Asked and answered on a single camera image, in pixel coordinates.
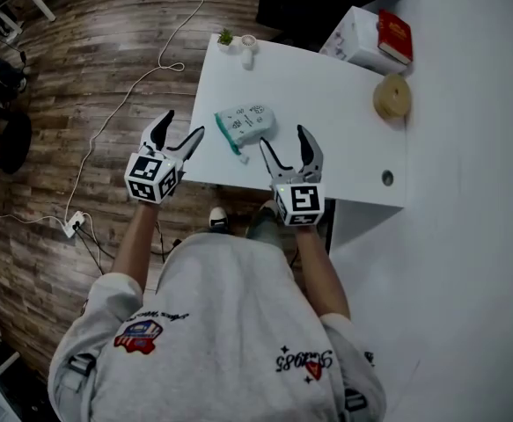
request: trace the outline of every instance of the electrical cord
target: electrical cord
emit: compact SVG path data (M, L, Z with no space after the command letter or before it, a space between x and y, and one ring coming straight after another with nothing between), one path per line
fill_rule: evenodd
M11 44L8 44L6 41L4 40L1 40L0 39L0 42L2 42L5 46L11 48L12 50L15 50L16 52L19 53L19 59L21 60L21 62L23 63L24 67L23 69L21 70L22 72L24 71L24 69L26 68L26 64L27 64L27 56L26 56L26 52L23 51L23 50L18 50L17 48L15 48L13 45Z
M0 215L0 219L3 219L4 217L11 217L12 219L15 219L16 221L25 223L25 224L37 223L37 222L44 221L45 219L55 219L57 222L59 222L61 224L61 227L64 229L64 223L62 223L61 219L59 219L58 217L54 217L53 215L45 215L45 216L40 217L39 219L36 219L34 221L22 221L21 219L19 219L19 217L15 216L15 215Z
M87 215L90 218L90 226L92 227L92 235L93 235L94 243L96 243L96 245L98 246L98 264L101 265L101 249L99 248L98 238L96 238L96 232L94 231L94 220L92 219L92 216L90 215L90 213L82 213L82 214Z
M295 255L293 255L293 259L291 260L291 262L289 263L289 268L290 269L293 269L293 265L295 264L295 261L297 259L297 257L299 256L299 247L297 247L295 249Z
M158 236L160 236L160 251L162 251L162 264L164 264L166 262L165 244L164 244L164 241L162 240L162 232L160 231L160 224L158 223L158 221L155 224L155 227L157 227Z
M92 237L92 235L90 233L88 233L87 231L85 231L82 227L78 227L78 231L80 231L84 235L87 235L92 240L92 242L94 242L96 244L96 240ZM104 255L106 255L110 259L115 259L115 256L112 255L109 251L106 251L100 244L96 244L96 245L102 251L102 253L104 253ZM170 251L164 252L165 255L168 255L169 253L170 253ZM158 253L157 251L153 251L153 250L150 251L150 254L157 255L159 257L163 256L162 253Z
M82 243L84 244L84 247L86 248L86 250L88 251L88 253L90 253L90 256L92 257L92 259L94 260L94 263L96 263L96 266L98 267L99 269L99 273L101 273L102 275L104 274L104 271L101 270L101 267L98 263L98 261L96 261L96 258L94 257L94 254L92 253L92 251L90 250L90 247L88 247L88 244L86 243L86 241L84 240L84 238L80 235L80 233L78 233L78 229L75 231L75 233L77 234L77 236L82 240Z
M88 159L88 157L92 154L92 151L93 151L93 142L96 140L96 138L101 135L101 133L104 131L104 128L106 128L107 126L107 123L110 121L110 119L121 109L121 107L123 105L125 105L125 102L127 101L129 95L131 94L131 92L133 91L133 89L135 89L135 86L137 86L146 76L150 75L152 72L156 71L156 70L173 70L174 72L183 72L184 69L186 68L186 66L184 65L183 62L175 62L174 64L171 64L170 66L163 66L160 61L162 60L162 55L164 54L164 52L166 51L166 49L168 48L168 45L170 44L170 42L172 41L173 37L176 35L176 33L180 30L180 28L182 26L184 26L190 18L192 18L196 13L197 11L202 7L202 5L205 3L205 0L201 0L200 1L200 4L198 4L197 8L195 8L194 12L192 12L186 19L184 19L184 21L178 25L178 28L176 28L174 30L174 32L171 34L170 38L168 38L168 41L166 42L164 48L162 49L162 51L160 52L160 55L158 55L158 67L154 68L154 69L151 69L149 70L148 72L146 72L145 74L143 74L143 76L141 76L138 80L136 80L132 85L131 87L129 88L127 94L125 95L125 97L123 98L123 100L121 101L121 103L119 104L119 106L117 106L115 108L115 110L107 117L107 119L104 121L104 123L102 124L102 126L99 128L98 132L92 136L90 138L90 141L88 141L89 143L89 149L88 149L88 153L86 153L86 156L84 157L84 159L82 160L82 163L80 164L80 170L78 171L78 175L77 175L77 179L74 183L74 188L72 189L72 193L70 193L70 197L69 197L69 201L67 201L66 203L66 208L64 210L64 222L66 223L67 222L67 217L68 217L68 213L69 213L69 207L70 207L70 203L72 202L72 198L74 197L74 193L76 192L76 189L78 187L78 183L80 181L80 177L82 175L82 170L84 169L84 164L86 163L86 160Z

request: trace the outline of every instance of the marker cube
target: marker cube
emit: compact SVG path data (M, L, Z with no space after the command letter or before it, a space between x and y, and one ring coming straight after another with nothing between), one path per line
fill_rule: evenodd
M176 161L163 156L131 154L125 184L134 199L160 203L178 184Z
M274 200L283 223L288 226L317 225L325 213L322 183L274 185Z

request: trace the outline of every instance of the red book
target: red book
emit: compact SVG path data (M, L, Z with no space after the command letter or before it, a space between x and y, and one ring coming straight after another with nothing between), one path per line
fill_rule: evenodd
M411 27L389 11L379 12L377 46L403 64L413 60Z

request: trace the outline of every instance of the floor plank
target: floor plank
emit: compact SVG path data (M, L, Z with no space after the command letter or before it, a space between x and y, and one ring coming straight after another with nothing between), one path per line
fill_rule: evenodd
M26 219L62 218L88 139L122 101L129 86L156 67L172 31L199 0L46 0L57 16L49 23L28 0L12 9L26 21L16 46L27 55L29 84L16 105L32 120L33 140L16 174L0 172L0 214ZM254 21L258 0L206 0L178 32L163 64L184 62L186 71L158 70L138 84L98 138L70 207L92 214L99 241L115 253L135 203L122 173L142 130L165 109L176 111L169 142L186 135L205 49L212 32L269 39L273 30ZM19 64L18 53L0 46L0 55ZM159 214L165 249L175 239L207 225L209 210L225 207L235 233L242 235L268 193L183 183ZM288 258L294 239L282 233ZM160 252L157 236L153 251ZM102 267L110 260L103 255ZM161 257L153 254L149 289L156 286ZM99 276L79 239L67 239L57 222L24 225L0 219L0 326L22 358L47 375L62 334L77 317L90 285Z

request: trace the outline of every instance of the red embroidered logo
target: red embroidered logo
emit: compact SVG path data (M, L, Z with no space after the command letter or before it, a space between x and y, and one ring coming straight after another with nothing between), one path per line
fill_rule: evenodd
M148 355L155 349L154 340L162 331L163 328L153 320L137 322L127 327L123 334L114 339L114 346L125 347L127 353L138 350Z
M307 361L305 363L305 367L309 371L309 374L318 382L320 380L320 376L323 374L323 368L315 361Z

